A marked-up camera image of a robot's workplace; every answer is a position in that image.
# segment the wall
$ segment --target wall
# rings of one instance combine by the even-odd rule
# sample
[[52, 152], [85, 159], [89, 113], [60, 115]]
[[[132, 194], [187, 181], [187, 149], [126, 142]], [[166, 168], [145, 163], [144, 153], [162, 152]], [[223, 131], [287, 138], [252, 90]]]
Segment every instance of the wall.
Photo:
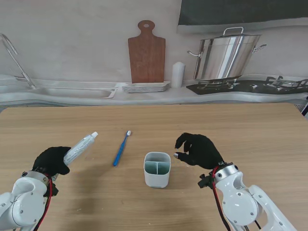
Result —
[[[1, 0], [0, 33], [18, 49], [18, 60], [33, 78], [130, 81], [127, 39], [139, 34], [139, 21], [155, 22], [154, 34], [166, 38], [165, 79], [172, 65], [187, 65], [193, 77], [199, 40], [215, 35], [177, 34], [180, 0]], [[308, 76], [308, 27], [254, 31], [263, 34], [245, 73]], [[0, 48], [0, 73], [18, 74]]]

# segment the red cable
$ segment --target red cable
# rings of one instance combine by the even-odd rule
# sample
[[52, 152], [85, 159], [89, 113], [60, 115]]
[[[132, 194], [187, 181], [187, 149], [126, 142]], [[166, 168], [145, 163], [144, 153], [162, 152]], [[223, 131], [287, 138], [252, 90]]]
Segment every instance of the red cable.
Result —
[[40, 219], [40, 221], [38, 222], [38, 224], [36, 225], [36, 227], [34, 229], [35, 231], [39, 229], [39, 226], [41, 225], [42, 221], [44, 220], [44, 218], [46, 216], [46, 213], [47, 213], [47, 210], [49, 208], [50, 201], [51, 201], [51, 197], [52, 197], [52, 179], [50, 178], [49, 179], [49, 198], [47, 200], [46, 208], [45, 208], [45, 211], [43, 213], [43, 216], [42, 216], [42, 218]]
[[221, 205], [220, 205], [219, 198], [218, 198], [217, 191], [216, 191], [216, 185], [215, 185], [214, 178], [215, 178], [215, 173], [216, 173], [217, 169], [218, 169], [218, 167], [215, 167], [214, 170], [213, 170], [213, 174], [212, 174], [212, 177], [213, 177], [213, 193], [214, 193], [216, 205], [218, 207], [218, 212], [219, 212], [219, 215], [220, 215], [220, 217], [222, 219], [222, 222], [225, 225], [226, 229], [228, 231], [231, 231], [230, 226], [228, 225], [226, 219], [223, 216]]

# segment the cutting board handle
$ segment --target cutting board handle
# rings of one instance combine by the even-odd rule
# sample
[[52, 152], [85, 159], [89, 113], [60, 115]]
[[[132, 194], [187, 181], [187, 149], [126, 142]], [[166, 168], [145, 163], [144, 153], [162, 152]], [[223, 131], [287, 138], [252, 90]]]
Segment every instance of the cutting board handle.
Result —
[[151, 33], [154, 27], [155, 23], [150, 20], [143, 20], [138, 23], [138, 28], [141, 30], [141, 32]]

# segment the dark panel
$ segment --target dark panel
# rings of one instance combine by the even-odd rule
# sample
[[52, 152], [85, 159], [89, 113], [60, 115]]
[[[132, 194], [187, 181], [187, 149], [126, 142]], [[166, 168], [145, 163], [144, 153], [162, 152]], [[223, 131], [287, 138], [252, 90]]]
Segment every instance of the dark panel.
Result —
[[182, 0], [179, 25], [221, 25], [308, 17], [308, 0]]

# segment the white cup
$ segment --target white cup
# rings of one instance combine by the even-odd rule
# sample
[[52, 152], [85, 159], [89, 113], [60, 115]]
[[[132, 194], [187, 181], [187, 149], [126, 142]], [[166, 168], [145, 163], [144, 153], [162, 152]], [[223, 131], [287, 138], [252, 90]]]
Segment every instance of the white cup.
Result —
[[171, 158], [167, 153], [150, 152], [144, 158], [145, 183], [152, 188], [164, 188], [168, 185]]

